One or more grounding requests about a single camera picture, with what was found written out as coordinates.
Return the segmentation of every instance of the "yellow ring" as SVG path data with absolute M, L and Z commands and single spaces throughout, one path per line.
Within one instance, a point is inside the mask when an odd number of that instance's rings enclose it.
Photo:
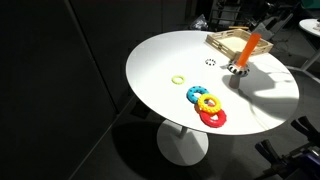
M 171 81 L 172 81 L 173 83 L 175 83 L 175 84 L 183 84 L 183 83 L 184 83 L 184 77 L 183 77 L 183 76 L 180 76 L 180 75 L 176 75 L 176 76 L 173 76 L 173 77 L 171 78 Z
M 204 103 L 205 100 L 212 100 L 215 105 L 210 107 Z M 221 110 L 221 103 L 219 99 L 211 94 L 202 94 L 198 99 L 198 106 L 202 111 L 209 114 L 214 114 Z

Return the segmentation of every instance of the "table base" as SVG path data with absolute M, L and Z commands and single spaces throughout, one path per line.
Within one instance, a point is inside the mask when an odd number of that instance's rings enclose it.
M 163 156 L 180 166 L 191 166 L 203 159 L 209 147 L 208 135 L 165 120 L 158 129 L 158 147 Z

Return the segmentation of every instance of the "table top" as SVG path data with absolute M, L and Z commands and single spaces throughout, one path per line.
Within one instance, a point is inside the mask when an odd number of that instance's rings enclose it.
M 319 22 L 317 19 L 304 19 L 299 22 L 299 26 L 310 34 L 320 37 L 320 31 L 313 29 Z
M 229 59 L 205 42 L 209 33 L 176 31 L 139 44 L 126 64 L 127 79 L 137 97 L 168 120 L 207 133 L 253 134 L 288 120 L 299 100 L 296 81 L 288 69 L 269 53 L 252 56 L 249 75 L 241 78 L 239 89 L 232 89 L 228 85 L 232 73 L 226 69 Z M 207 59 L 216 64 L 208 66 Z M 185 82 L 172 83 L 175 75 L 184 76 Z M 186 98 L 193 86 L 206 88 L 221 101 L 227 115 L 222 127 L 210 128 L 201 121 Z

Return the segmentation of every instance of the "white round table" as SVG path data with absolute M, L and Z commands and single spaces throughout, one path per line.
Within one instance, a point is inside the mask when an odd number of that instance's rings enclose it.
M 198 163 L 208 150 L 206 133 L 244 135 L 263 132 L 285 122 L 295 112 L 299 90 L 288 69 L 266 53 L 249 58 L 250 73 L 238 89 L 228 83 L 229 59 L 205 42 L 203 31 L 176 31 L 154 36 L 139 44 L 128 57 L 126 75 L 149 108 L 165 117 L 157 134 L 162 154 L 172 163 Z M 207 59 L 216 64 L 209 66 Z M 172 83 L 182 75 L 185 82 Z M 205 125 L 186 93 L 202 86 L 219 98 L 227 114 L 220 128 Z
M 317 22 L 317 19 L 304 19 L 299 22 L 299 26 L 301 29 L 314 36 L 320 37 L 320 31 L 314 29 L 314 27 L 317 27 L 317 24 L 319 24 L 319 22 Z M 302 65 L 301 70 L 306 71 L 315 61 L 319 59 L 319 57 L 320 49 L 318 49 L 314 53 L 314 55 Z

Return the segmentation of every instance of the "small black and white object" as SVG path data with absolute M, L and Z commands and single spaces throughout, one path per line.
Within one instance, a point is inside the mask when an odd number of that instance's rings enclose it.
M 216 61 L 214 59 L 207 59 L 205 63 L 208 66 L 214 66 L 216 64 Z

